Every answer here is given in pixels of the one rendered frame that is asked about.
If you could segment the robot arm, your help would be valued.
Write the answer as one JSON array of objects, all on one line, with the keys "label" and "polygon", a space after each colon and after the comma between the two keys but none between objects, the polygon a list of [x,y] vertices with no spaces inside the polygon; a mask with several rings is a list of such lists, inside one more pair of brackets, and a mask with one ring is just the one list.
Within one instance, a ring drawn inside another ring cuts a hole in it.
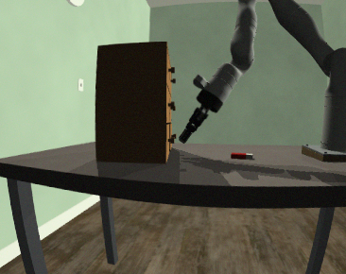
[{"label": "robot arm", "polygon": [[[196,75],[193,80],[195,86],[214,94],[222,103],[226,101],[236,82],[254,62],[253,40],[257,28],[256,1],[238,0],[235,33],[230,45],[233,57],[230,64],[222,63],[208,82],[202,75]],[[334,50],[322,38],[312,16],[294,0],[268,1],[279,24],[309,52],[322,72],[330,78],[324,94],[320,148],[345,152],[346,48]]]}]

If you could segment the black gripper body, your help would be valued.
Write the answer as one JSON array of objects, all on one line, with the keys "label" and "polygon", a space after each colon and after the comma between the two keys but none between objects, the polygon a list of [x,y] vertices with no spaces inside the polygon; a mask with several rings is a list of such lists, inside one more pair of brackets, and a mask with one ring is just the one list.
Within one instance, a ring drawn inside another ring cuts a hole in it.
[{"label": "black gripper body", "polygon": [[[214,94],[201,90],[199,95],[197,96],[197,101],[202,103],[200,106],[200,110],[205,109],[206,113],[211,109],[213,112],[218,112],[221,106],[223,105],[222,101],[216,97]],[[201,104],[200,103],[200,104]]]}]

